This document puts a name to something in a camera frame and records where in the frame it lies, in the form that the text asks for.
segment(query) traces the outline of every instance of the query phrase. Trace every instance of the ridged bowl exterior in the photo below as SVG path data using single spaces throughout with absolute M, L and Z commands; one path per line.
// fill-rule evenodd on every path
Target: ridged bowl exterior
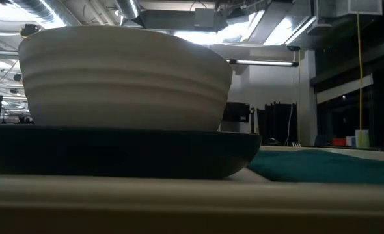
M 19 54 L 38 125 L 214 131 L 232 78 L 208 48 L 140 29 L 50 29 Z

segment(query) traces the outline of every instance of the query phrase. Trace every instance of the yellow cable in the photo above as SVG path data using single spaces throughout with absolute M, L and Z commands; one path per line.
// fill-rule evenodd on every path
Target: yellow cable
M 357 34 L 359 40 L 359 62 L 360 62 L 360 134 L 359 143 L 363 144 L 363 61 L 361 59 L 361 34 L 360 34 L 360 14 L 357 12 Z
M 299 84 L 298 84 L 299 92 L 298 92 L 298 100 L 297 100 L 297 113 L 299 114 L 300 113 L 299 106 L 301 104 L 301 50 L 299 50 L 299 60 L 297 62 L 299 63 L 299 65 L 298 65 L 298 68 L 299 68 Z M 297 130 L 297 141 L 298 142 L 301 141 L 301 130 L 299 128 Z

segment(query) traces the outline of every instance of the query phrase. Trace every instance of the green cloth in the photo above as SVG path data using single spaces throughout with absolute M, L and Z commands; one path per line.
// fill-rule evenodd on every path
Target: green cloth
M 320 150 L 259 151 L 248 167 L 272 181 L 384 185 L 384 161 Z

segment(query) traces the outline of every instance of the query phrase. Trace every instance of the black saucer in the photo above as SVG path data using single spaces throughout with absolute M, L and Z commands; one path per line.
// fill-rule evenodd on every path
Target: black saucer
M 0 174 L 220 179 L 259 146 L 240 133 L 0 125 Z

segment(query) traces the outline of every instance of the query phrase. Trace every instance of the white wall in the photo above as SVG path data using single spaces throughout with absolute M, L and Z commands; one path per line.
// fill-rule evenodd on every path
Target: white wall
M 309 80 L 315 76 L 313 51 L 307 51 L 299 68 L 276 66 L 249 66 L 241 75 L 234 75 L 228 101 L 249 103 L 251 107 L 264 109 L 264 105 L 276 103 L 300 103 L 298 127 L 303 145 L 313 145 L 316 137 L 316 97 Z M 241 123 L 240 132 L 250 133 L 250 123 Z

